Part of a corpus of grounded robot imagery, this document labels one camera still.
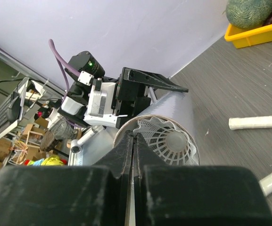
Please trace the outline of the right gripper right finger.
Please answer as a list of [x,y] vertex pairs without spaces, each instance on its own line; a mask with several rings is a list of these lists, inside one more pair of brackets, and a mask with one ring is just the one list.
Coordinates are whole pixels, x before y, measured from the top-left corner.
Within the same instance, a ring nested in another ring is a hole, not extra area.
[[239,166],[171,166],[134,137],[138,226],[272,226],[252,171]]

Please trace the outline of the white shuttlecock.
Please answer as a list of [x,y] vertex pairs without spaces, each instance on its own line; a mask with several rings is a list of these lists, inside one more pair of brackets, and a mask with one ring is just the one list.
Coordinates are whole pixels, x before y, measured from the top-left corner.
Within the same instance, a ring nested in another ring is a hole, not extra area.
[[169,165],[199,165],[194,139],[172,121],[158,117],[137,120],[134,133],[140,133],[152,151]]

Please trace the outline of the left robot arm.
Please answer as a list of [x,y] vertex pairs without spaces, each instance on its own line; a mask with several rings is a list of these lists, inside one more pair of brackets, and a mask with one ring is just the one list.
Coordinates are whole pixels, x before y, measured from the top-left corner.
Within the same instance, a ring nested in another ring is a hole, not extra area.
[[187,93],[161,74],[124,67],[118,79],[105,70],[89,51],[71,57],[65,72],[74,82],[58,113],[75,126],[121,128],[151,104],[149,88]]

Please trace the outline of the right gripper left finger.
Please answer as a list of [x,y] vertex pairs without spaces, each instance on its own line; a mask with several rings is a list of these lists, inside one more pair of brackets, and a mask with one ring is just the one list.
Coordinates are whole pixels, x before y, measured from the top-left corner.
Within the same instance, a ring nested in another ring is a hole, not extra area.
[[6,166],[0,226],[126,226],[134,136],[91,166]]

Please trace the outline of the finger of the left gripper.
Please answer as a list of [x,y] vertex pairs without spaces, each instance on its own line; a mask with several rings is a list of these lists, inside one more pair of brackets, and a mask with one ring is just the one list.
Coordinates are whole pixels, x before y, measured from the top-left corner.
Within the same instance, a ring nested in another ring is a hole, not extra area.
[[143,97],[146,87],[188,92],[188,88],[181,87],[158,73],[151,73],[124,67],[121,73],[121,99],[136,99]]

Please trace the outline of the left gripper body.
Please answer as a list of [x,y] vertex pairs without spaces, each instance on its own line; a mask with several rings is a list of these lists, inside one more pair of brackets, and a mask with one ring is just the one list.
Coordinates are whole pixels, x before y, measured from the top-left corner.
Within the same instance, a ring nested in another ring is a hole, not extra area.
[[121,128],[127,121],[150,106],[147,86],[122,80],[102,82],[91,79],[83,83],[90,89],[83,120],[89,125]]

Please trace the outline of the white shuttlecock tube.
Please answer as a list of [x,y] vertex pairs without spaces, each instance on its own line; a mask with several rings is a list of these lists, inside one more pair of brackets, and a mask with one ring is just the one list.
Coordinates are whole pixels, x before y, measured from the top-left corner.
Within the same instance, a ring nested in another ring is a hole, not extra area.
[[169,92],[139,115],[127,121],[117,132],[113,145],[116,146],[119,143],[126,131],[130,130],[133,132],[137,128],[137,120],[154,116],[174,122],[184,131],[188,132],[195,141],[194,114],[190,94]]

